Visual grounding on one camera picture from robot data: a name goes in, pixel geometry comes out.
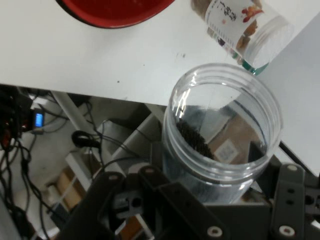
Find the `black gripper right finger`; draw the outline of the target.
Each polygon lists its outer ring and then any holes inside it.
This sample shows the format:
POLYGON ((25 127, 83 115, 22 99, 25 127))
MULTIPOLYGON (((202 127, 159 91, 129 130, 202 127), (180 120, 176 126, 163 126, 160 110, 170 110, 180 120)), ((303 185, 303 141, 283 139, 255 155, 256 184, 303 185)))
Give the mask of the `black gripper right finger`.
POLYGON ((318 240, 320 229, 320 178, 283 143, 279 148, 291 159, 282 163, 273 156, 257 178, 257 184, 272 200, 269 240, 318 240))

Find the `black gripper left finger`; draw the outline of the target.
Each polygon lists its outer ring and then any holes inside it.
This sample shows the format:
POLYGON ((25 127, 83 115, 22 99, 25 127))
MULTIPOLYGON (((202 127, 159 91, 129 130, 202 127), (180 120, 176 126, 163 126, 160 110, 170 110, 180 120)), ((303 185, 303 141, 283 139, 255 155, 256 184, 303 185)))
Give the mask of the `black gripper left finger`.
POLYGON ((153 164, 136 173, 100 172, 58 237, 118 240, 118 229, 139 215, 156 240, 229 240, 230 229, 178 182, 153 164))

